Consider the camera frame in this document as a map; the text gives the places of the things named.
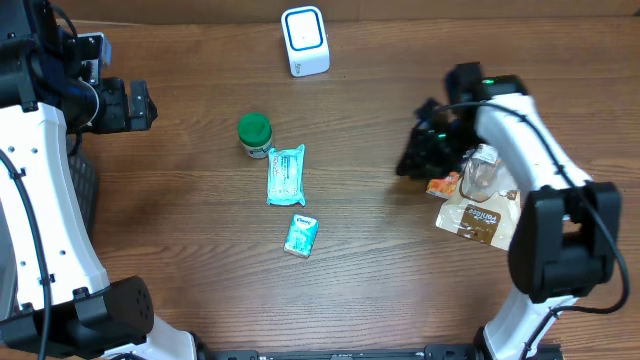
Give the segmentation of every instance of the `green cap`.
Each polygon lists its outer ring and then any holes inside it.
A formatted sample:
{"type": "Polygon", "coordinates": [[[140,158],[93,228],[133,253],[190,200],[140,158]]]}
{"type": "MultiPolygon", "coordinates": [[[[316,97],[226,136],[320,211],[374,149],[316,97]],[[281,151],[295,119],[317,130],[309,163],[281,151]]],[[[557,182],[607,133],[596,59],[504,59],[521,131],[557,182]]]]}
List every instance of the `green cap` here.
{"type": "Polygon", "coordinates": [[[260,147],[271,139],[271,124],[266,116],[249,113],[240,119],[238,136],[240,141],[251,147],[260,147]]]}

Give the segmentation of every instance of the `white device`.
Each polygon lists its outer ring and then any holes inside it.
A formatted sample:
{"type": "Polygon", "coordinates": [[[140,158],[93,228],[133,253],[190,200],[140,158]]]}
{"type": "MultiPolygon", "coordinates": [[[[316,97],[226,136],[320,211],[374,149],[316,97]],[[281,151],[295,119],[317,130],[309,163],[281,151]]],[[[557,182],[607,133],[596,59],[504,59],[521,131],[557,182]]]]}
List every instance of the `white device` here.
{"type": "Polygon", "coordinates": [[[291,75],[301,77],[329,70],[329,43],[320,10],[315,6],[289,9],[282,14],[281,22],[291,75]]]}

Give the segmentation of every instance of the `plastic container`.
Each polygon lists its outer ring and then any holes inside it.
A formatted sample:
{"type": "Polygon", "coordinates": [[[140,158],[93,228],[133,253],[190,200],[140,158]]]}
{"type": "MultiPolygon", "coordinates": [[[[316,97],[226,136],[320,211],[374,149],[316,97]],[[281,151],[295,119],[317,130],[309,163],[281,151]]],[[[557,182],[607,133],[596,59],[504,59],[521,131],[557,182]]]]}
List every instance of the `plastic container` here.
{"type": "Polygon", "coordinates": [[[264,159],[273,148],[273,130],[266,116],[250,113],[240,119],[238,136],[247,155],[254,159],[264,159]]]}

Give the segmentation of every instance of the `wood grain surface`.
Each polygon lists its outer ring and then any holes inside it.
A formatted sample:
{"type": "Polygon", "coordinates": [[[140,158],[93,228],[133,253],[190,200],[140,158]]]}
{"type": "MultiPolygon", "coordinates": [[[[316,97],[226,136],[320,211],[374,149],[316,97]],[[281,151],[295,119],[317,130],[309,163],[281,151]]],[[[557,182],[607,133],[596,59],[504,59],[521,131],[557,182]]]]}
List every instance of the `wood grain surface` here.
{"type": "MultiPolygon", "coordinates": [[[[394,175],[412,112],[444,74],[481,61],[518,74],[574,161],[624,197],[619,238],[640,285],[637,18],[329,23],[328,73],[293,79],[279,24],[93,26],[108,75],[145,79],[144,133],[86,136],[102,175],[95,249],[111,280],[142,276],[158,315],[213,349],[380,349],[469,342],[511,288],[506,252],[435,227],[442,200],[394,175]],[[304,143],[307,206],[265,204],[267,162],[236,125],[258,111],[279,149],[304,143]],[[313,254],[284,253],[293,214],[320,221],[313,254]]],[[[583,305],[608,306],[618,275],[583,305]]],[[[566,358],[637,359],[640,305],[564,314],[566,358]]],[[[32,359],[1,351],[3,359],[32,359]]]]}
{"type": "Polygon", "coordinates": [[[56,0],[73,19],[132,24],[280,22],[313,4],[325,21],[631,16],[640,0],[56,0]]]}

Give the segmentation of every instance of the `light blue package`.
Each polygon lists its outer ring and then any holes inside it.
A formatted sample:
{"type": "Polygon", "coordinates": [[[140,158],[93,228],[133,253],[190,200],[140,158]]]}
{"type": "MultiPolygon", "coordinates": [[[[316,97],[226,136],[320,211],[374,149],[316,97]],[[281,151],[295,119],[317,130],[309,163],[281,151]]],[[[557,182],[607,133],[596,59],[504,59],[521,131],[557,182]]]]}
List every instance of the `light blue package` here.
{"type": "Polygon", "coordinates": [[[267,180],[267,204],[304,206],[304,144],[296,149],[269,151],[269,179],[267,180]]]}
{"type": "Polygon", "coordinates": [[[293,215],[284,251],[293,255],[309,257],[318,233],[318,220],[302,215],[293,215]]]}

